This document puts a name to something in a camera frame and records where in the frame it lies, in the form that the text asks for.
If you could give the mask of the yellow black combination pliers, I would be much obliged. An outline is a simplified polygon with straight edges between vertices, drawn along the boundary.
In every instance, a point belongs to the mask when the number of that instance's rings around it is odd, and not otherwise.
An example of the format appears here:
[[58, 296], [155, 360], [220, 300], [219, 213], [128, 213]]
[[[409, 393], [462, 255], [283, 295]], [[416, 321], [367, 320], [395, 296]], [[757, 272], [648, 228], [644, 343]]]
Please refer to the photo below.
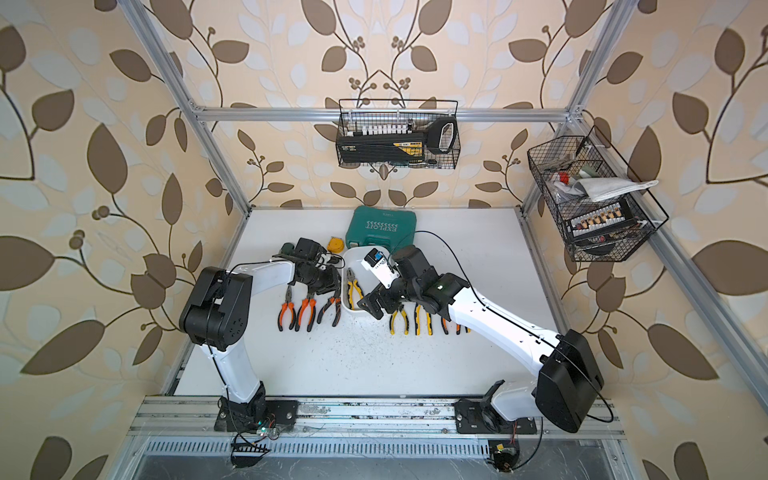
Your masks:
[[432, 316], [421, 305], [416, 305], [414, 309], [414, 332], [416, 336], [422, 333], [428, 336], [433, 335]]

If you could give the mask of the orange black combination pliers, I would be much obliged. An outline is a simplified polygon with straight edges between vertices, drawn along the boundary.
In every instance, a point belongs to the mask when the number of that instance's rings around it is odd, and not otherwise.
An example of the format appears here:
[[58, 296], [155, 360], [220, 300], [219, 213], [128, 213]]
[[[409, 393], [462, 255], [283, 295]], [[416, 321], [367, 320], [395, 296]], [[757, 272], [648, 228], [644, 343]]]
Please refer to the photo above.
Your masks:
[[296, 315], [296, 324], [294, 326], [296, 332], [301, 330], [304, 317], [307, 317], [306, 331], [311, 332], [316, 318], [316, 299], [315, 294], [312, 292], [308, 292], [301, 302], [299, 311]]

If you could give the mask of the orange black long-nose pliers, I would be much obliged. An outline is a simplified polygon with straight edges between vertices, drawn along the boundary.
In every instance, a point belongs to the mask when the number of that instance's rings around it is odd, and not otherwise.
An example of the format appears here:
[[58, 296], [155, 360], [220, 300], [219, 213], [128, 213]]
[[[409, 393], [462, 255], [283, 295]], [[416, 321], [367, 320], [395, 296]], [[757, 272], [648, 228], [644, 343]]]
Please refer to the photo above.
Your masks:
[[445, 335], [450, 335], [451, 333], [454, 333], [455, 335], [460, 335], [462, 331], [462, 327], [460, 325], [454, 325], [451, 323], [450, 320], [447, 320], [445, 318], [441, 319], [441, 328]]

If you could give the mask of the white plastic storage box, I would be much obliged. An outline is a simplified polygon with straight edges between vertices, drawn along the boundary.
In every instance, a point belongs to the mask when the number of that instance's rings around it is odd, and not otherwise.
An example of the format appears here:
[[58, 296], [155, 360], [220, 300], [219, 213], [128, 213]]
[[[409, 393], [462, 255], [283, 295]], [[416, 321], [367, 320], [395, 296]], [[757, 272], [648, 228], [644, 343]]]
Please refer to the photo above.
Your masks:
[[390, 254], [383, 246], [353, 247], [343, 254], [344, 267], [341, 275], [342, 309], [355, 319], [367, 317], [381, 319], [385, 313], [385, 310], [379, 305], [374, 307], [374, 314], [360, 309], [357, 305], [365, 295], [375, 291], [381, 285], [379, 278], [367, 269], [368, 262], [365, 260], [365, 257], [372, 250], [377, 250], [384, 259], [387, 259]]

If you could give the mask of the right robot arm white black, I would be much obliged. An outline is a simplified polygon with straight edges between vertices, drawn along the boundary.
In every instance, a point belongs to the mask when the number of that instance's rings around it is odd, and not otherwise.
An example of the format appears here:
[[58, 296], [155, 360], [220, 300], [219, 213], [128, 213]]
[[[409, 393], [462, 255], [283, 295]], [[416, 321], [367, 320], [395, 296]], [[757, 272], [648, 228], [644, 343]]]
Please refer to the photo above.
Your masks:
[[529, 371], [529, 381], [499, 382], [490, 389], [490, 410], [504, 421], [540, 415], [576, 433], [601, 398], [605, 381], [581, 333], [560, 334], [523, 320], [478, 293], [470, 281], [438, 273], [414, 245], [391, 256], [372, 247], [356, 264], [378, 281], [357, 303], [373, 317], [412, 303], [480, 334]]

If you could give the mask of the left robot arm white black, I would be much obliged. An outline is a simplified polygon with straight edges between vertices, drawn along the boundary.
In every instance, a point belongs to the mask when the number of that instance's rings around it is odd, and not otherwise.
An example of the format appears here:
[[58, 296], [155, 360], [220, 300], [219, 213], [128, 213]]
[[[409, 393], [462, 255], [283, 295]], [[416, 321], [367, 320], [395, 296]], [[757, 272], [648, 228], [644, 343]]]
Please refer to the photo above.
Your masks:
[[292, 428], [299, 403], [269, 400], [243, 339], [251, 298], [263, 291], [297, 283], [314, 295], [332, 292], [338, 300], [342, 257], [314, 240], [284, 244], [268, 260], [241, 262], [230, 269], [206, 267], [193, 286], [179, 328], [199, 346], [214, 366], [223, 393], [215, 429], [275, 438]]

